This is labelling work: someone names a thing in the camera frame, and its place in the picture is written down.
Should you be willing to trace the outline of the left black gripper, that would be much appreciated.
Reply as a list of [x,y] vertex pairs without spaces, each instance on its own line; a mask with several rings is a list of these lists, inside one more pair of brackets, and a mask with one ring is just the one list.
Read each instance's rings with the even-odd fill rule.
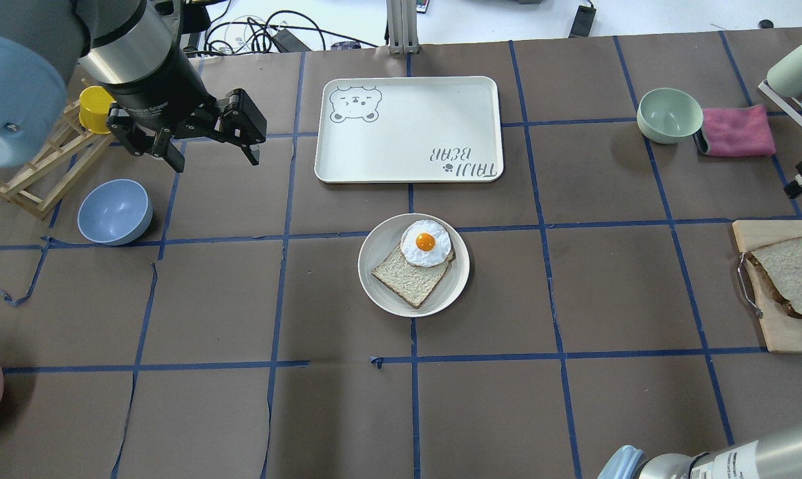
[[102,83],[120,112],[106,124],[130,154],[160,156],[183,173],[184,155],[171,140],[208,138],[242,149],[252,166],[260,164],[260,145],[268,121],[248,91],[234,88],[222,98],[211,95],[184,52],[166,60],[142,79],[127,84]]

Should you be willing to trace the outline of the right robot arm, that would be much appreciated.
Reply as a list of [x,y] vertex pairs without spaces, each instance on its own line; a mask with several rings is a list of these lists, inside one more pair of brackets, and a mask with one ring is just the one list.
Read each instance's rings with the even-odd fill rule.
[[[762,307],[757,300],[762,297],[762,280],[754,273],[744,273],[745,252],[751,243],[762,237],[780,238],[786,233],[802,234],[802,216],[776,216],[736,220],[732,223],[736,235],[738,259],[736,261],[739,287],[743,292],[749,288],[753,297],[748,303],[760,321],[778,325],[776,306]],[[623,446],[617,450],[602,468],[602,478],[802,478],[802,419],[750,442],[733,443],[733,434],[720,391],[716,369],[713,364],[714,349],[710,349],[702,325],[695,297],[690,297],[691,309],[697,322],[701,339],[701,355],[709,373],[712,391],[726,435],[726,448],[702,452],[695,456],[683,454],[661,454],[648,458],[634,446]]]

